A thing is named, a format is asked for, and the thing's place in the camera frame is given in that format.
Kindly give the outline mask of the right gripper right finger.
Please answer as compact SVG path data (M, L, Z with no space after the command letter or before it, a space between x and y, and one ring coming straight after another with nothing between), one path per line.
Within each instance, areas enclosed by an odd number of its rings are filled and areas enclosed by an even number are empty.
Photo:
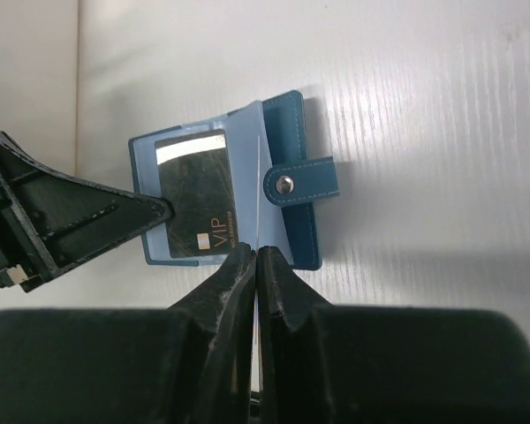
M280 251L256 283L264 423L530 423L530 346L493 311L333 305Z

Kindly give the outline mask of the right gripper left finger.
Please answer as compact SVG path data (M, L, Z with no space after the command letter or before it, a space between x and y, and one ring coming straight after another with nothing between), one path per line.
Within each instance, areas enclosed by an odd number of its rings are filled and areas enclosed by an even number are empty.
M166 309L0 311L0 423L246 423L255 254Z

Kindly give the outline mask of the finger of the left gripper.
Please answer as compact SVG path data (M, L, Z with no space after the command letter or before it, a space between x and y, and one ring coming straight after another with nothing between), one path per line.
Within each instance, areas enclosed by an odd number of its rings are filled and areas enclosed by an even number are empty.
M173 216L167 201L51 169L0 130L0 288L30 292Z

